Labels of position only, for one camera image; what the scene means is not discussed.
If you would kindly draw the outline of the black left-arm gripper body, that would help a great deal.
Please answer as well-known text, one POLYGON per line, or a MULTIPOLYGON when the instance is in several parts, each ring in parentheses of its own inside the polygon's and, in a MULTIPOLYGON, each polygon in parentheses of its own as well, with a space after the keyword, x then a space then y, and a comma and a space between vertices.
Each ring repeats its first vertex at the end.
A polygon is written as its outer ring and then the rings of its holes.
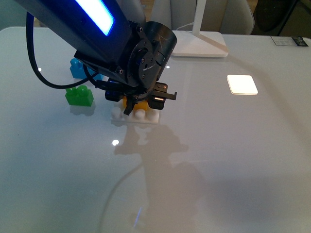
POLYGON ((142 89, 142 88, 136 88, 136 89, 129 89, 125 88, 124 85, 121 85, 120 83, 116 83, 113 81, 108 81, 109 90, 105 91, 105 98, 109 101, 119 102, 123 99, 124 96, 133 96, 137 98, 137 103, 144 101, 148 99, 148 96, 153 90, 153 87, 155 84, 151 86, 149 89, 142 89))

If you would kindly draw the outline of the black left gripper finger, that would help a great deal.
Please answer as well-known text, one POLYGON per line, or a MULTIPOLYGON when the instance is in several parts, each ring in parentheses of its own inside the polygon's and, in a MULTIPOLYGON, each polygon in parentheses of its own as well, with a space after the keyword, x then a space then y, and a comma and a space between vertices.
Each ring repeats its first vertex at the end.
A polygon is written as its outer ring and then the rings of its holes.
POLYGON ((136 103, 137 103, 137 98, 133 97, 133 96, 126 96, 123 98, 124 100, 126 100, 126 105, 125 105, 125 109, 124 109, 124 114, 125 115, 130 115, 130 113, 133 111, 136 103))

